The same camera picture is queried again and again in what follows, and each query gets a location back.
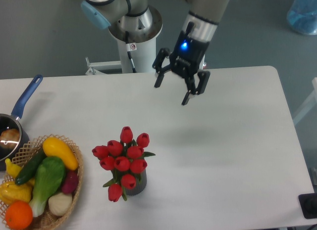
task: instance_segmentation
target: woven basket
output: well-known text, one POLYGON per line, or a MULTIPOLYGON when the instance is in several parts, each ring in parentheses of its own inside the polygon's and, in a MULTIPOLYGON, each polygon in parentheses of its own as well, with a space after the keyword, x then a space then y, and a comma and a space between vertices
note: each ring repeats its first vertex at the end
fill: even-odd
MULTIPOLYGON (((70 149, 73 151, 73 153, 76 155, 78 163, 79 163, 78 173, 77 173, 78 178, 79 178, 79 184, 78 184, 77 189, 73 193, 73 202, 72 202, 70 208, 67 210, 67 212, 63 216, 57 217, 57 216, 53 215, 49 211, 48 204, 47 204, 46 208, 44 210, 44 214, 42 214, 41 216, 39 216, 37 218, 34 218, 32 224, 27 228, 28 230, 40 230, 40 229, 41 230, 48 230, 48 229, 53 230, 53 229, 58 228, 63 222, 65 222, 65 220, 68 218, 68 216, 70 215, 70 213, 74 209, 75 204, 76 204, 77 199, 78 199, 78 196, 79 196, 81 185, 82 185, 83 174, 84 174, 82 154, 81 154, 78 146, 73 141, 66 138, 65 136, 49 135, 49 136, 38 137, 32 141, 29 141, 27 144, 24 144, 24 146, 22 148, 20 148, 20 150, 16 153, 15 157, 13 157, 13 159, 12 159, 12 163, 23 167, 24 164, 27 163, 30 160, 30 158, 38 152, 38 150, 42 147, 43 141, 45 139, 47 139, 48 137, 55 137, 55 138, 58 138, 58 139, 64 141, 70 147, 70 149)), ((14 178, 6 173, 2 183, 13 181, 13 180, 14 180, 14 178)), ((0 217, 2 218, 2 223, 5 224, 5 226, 9 229, 9 226, 6 224, 6 221, 5 221, 5 212, 6 212, 7 208, 8 208, 8 205, 6 205, 5 203, 3 203, 1 201, 1 203, 0 203, 0 217)))

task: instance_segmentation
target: red tulip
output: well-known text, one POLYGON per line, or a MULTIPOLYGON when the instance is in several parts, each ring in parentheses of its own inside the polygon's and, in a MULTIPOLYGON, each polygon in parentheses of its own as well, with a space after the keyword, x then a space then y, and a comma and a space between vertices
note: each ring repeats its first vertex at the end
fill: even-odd
POLYGON ((117 157, 122 153, 123 146, 118 141, 110 140, 108 142, 108 151, 112 156, 117 157))
POLYGON ((121 178, 121 185, 123 185, 127 189, 133 189, 136 185, 135 177, 131 174, 125 174, 121 178))
POLYGON ((117 202, 121 197, 123 191, 119 184, 112 184, 108 188, 108 198, 110 201, 117 202))
POLYGON ((114 169, 114 157, 111 157, 111 156, 105 157, 99 163, 101 167, 107 171, 112 171, 114 169))
POLYGON ((132 146, 128 148, 128 157, 136 159, 142 156, 144 149, 140 146, 132 146))
POLYGON ((130 143, 132 142, 133 134, 129 126, 123 127, 121 134, 120 134, 120 140, 124 143, 130 143))
POLYGON ((103 159, 109 156, 109 151, 107 146, 96 146, 93 150, 93 155, 99 159, 103 159))
POLYGON ((121 172, 125 172, 130 168, 130 161, 126 157, 117 157, 114 161, 114 167, 121 172))
POLYGON ((142 133, 137 137, 137 144, 141 147, 147 147, 150 143, 150 137, 147 133, 142 133))
POLYGON ((135 174, 139 174, 143 172, 147 166, 148 164, 144 159, 135 159, 131 162, 130 170, 135 174))

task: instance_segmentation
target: blue bottle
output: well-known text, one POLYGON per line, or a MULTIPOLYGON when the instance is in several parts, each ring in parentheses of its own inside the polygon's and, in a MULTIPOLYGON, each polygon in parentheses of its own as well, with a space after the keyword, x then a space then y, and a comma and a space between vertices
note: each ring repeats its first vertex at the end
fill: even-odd
POLYGON ((317 0, 294 0, 287 22, 296 32, 317 35, 317 0))

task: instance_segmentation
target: yellow squash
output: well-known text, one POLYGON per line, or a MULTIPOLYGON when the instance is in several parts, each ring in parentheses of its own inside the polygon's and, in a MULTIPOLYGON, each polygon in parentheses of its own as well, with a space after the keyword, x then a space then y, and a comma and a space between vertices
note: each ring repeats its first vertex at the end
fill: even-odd
MULTIPOLYGON (((17 175, 19 174, 19 172, 21 171, 22 167, 14 164, 11 162, 11 160, 9 158, 6 158, 5 160, 5 165, 6 165, 6 172, 12 176, 13 178, 16 178, 17 175)), ((27 182, 28 184, 30 184, 31 186, 34 186, 35 183, 35 179, 32 178, 31 180, 29 180, 27 182)))
POLYGON ((43 142, 43 150, 47 157, 59 157, 67 169, 75 171, 78 168, 75 154, 64 141, 55 137, 49 137, 43 142))
POLYGON ((5 204, 12 204, 17 200, 30 202, 32 197, 32 187, 28 184, 16 185, 14 182, 0 184, 0 199, 5 204))

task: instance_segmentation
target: vase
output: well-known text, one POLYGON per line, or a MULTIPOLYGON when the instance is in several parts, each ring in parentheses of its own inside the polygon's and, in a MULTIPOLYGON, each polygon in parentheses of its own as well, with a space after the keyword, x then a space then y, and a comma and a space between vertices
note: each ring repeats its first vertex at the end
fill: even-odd
POLYGON ((144 170, 141 173, 141 183, 139 182, 139 180, 137 180, 136 185, 133 189, 126 189, 125 190, 126 194, 130 195, 130 196, 137 195, 144 190, 146 185, 147 185, 147 172, 146 172, 146 170, 144 170))
POLYGON ((287 22, 298 33, 317 35, 317 0, 294 0, 287 22))

